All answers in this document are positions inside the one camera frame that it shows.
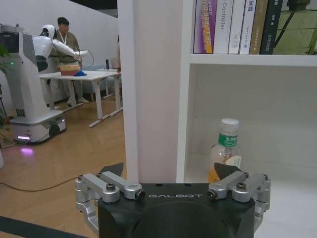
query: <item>blue cloth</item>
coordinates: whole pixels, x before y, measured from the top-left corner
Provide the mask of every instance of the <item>blue cloth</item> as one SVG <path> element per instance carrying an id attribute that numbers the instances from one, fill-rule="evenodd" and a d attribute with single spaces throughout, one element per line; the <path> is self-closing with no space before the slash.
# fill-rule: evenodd
<path id="1" fill-rule="evenodd" d="M 86 73 L 84 73 L 83 71 L 78 71 L 74 76 L 85 76 L 87 75 Z"/>

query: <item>white table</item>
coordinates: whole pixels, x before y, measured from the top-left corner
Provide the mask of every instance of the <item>white table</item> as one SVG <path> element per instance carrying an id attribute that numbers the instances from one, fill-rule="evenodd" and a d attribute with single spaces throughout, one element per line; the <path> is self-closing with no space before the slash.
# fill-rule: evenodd
<path id="1" fill-rule="evenodd" d="M 114 114 L 118 113 L 119 111 L 122 110 L 122 106 L 120 103 L 120 82 L 119 78 L 120 77 L 114 77 L 114 94 L 115 94 L 115 111 L 113 111 L 110 114 L 107 114 L 103 116 L 103 110 L 102 110 L 102 105 L 101 105 L 101 94 L 100 94 L 100 81 L 110 77 L 110 76 L 117 76 L 121 75 L 121 73 L 114 72 L 114 71 L 84 71 L 87 75 L 85 76 L 67 76 L 67 75 L 60 75 L 60 72 L 56 73 L 47 73 L 47 74 L 40 74 L 40 79 L 46 81 L 46 88 L 48 91 L 48 95 L 50 98 L 50 108 L 54 108 L 54 100 L 53 100 L 53 94 L 52 94 L 52 89 L 51 89 L 51 84 L 50 84 L 50 79 L 60 79 L 60 80 L 67 80 L 68 81 L 68 87 L 69 87 L 69 95 L 70 95 L 70 100 L 71 100 L 71 105 L 72 107 L 78 106 L 76 104 L 76 99 L 75 99 L 75 92 L 74 92 L 74 87 L 72 81 L 74 80 L 79 80 L 79 81 L 91 81 L 91 83 L 94 86 L 95 89 L 95 94 L 96 94 L 96 105 L 97 105 L 97 117 L 98 119 L 91 123 L 89 127 L 93 127 L 102 120 L 113 116 Z"/>

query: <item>white book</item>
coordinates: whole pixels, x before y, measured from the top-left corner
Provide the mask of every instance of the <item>white book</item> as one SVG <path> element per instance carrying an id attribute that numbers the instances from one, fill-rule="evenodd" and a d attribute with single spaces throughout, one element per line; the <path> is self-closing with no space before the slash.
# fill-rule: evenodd
<path id="1" fill-rule="evenodd" d="M 246 0 L 239 51 L 241 55 L 248 55 L 250 52 L 250 43 L 256 4 L 257 0 Z"/>
<path id="2" fill-rule="evenodd" d="M 231 19 L 229 54 L 238 54 L 246 0 L 234 0 Z"/>
<path id="3" fill-rule="evenodd" d="M 214 54 L 227 54 L 229 48 L 233 0 L 218 0 L 214 34 Z"/>

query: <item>purple light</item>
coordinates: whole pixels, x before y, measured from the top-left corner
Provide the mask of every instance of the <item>purple light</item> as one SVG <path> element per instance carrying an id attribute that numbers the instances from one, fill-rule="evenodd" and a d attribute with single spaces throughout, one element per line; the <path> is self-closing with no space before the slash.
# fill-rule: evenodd
<path id="1" fill-rule="evenodd" d="M 30 138 L 28 136 L 18 136 L 18 139 L 30 140 Z"/>
<path id="2" fill-rule="evenodd" d="M 24 156 L 32 156 L 34 155 L 34 152 L 31 148 L 22 148 L 21 152 Z"/>

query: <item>lanyard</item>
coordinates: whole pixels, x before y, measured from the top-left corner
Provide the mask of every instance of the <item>lanyard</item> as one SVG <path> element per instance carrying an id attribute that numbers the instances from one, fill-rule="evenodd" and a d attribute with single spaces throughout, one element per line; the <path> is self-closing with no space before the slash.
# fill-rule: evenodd
<path id="1" fill-rule="evenodd" d="M 63 37 L 62 37 L 60 31 L 58 31 L 58 32 L 59 32 L 59 35 L 60 35 L 61 39 L 63 40 L 63 43 L 66 45 L 66 42 L 67 42 L 67 32 L 66 32 L 66 35 L 65 35 L 65 41 L 64 41 L 64 39 L 63 39 Z"/>

